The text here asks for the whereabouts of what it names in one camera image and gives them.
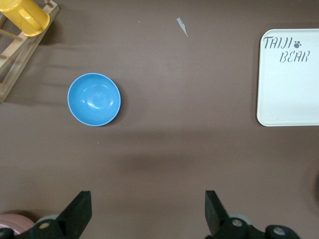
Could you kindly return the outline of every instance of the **paper scrap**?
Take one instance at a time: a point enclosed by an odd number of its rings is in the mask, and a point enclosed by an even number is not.
[[[188,35],[187,35],[187,32],[186,32],[185,25],[184,25],[184,23],[182,22],[182,20],[180,19],[180,17],[177,18],[176,20],[178,21],[178,23],[179,23],[181,29],[183,29],[183,31],[185,32],[186,36],[188,36]]]

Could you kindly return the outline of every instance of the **bowl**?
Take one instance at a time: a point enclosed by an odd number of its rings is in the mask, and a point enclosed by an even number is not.
[[[102,126],[111,122],[121,106],[121,95],[114,82],[99,73],[78,77],[68,91],[68,106],[83,124]]]

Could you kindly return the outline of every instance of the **white tray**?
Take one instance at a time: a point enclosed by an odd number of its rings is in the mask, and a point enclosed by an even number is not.
[[[273,29],[260,42],[257,119],[319,125],[319,29]]]

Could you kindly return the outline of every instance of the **wooden drying rack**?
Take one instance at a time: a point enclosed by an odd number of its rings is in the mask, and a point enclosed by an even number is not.
[[[0,54],[0,74],[5,70],[8,70],[8,67],[13,62],[5,78],[0,79],[0,103],[3,102],[9,94],[46,31],[60,11],[59,6],[55,2],[49,0],[44,0],[44,2],[46,3],[46,6],[43,8],[43,11],[50,15],[50,23],[38,36],[27,37],[22,32],[19,35],[14,35],[2,30],[1,28],[6,21],[6,17],[0,13],[0,34],[13,39],[13,42]]]

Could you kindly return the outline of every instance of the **yellow cup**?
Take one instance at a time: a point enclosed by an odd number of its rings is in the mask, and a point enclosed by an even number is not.
[[[50,23],[50,16],[33,0],[0,0],[0,11],[26,36],[42,33]]]

